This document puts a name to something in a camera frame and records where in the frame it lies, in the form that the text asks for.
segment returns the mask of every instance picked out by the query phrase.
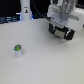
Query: white surface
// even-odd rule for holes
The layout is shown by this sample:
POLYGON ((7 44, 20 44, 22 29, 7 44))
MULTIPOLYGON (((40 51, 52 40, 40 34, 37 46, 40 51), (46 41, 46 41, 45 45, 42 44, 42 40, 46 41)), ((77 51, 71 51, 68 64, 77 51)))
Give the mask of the white surface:
POLYGON ((84 84, 84 30, 65 41, 44 19, 0 24, 0 84, 84 84))

